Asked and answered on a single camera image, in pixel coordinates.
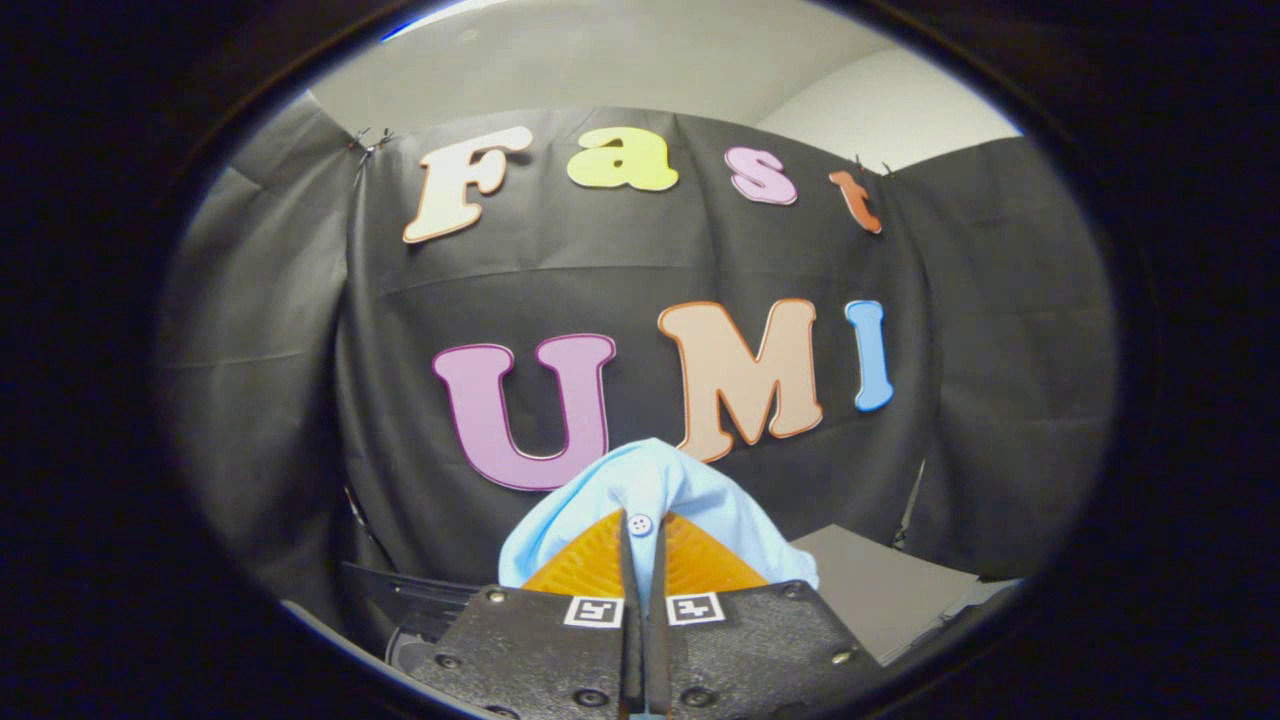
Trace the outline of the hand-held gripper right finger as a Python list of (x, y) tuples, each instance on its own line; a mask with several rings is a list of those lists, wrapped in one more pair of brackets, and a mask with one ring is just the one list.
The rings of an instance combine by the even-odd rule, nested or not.
[(883, 667), (805, 580), (767, 582), (686, 518), (660, 524), (645, 630), (663, 719), (817, 719)]

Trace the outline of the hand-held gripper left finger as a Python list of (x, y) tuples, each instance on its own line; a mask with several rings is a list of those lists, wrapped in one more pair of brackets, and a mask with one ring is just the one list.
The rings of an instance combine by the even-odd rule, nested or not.
[(595, 521), (522, 585), (485, 585), (410, 674), (509, 719), (626, 719), (645, 707), (641, 614), (623, 511)]

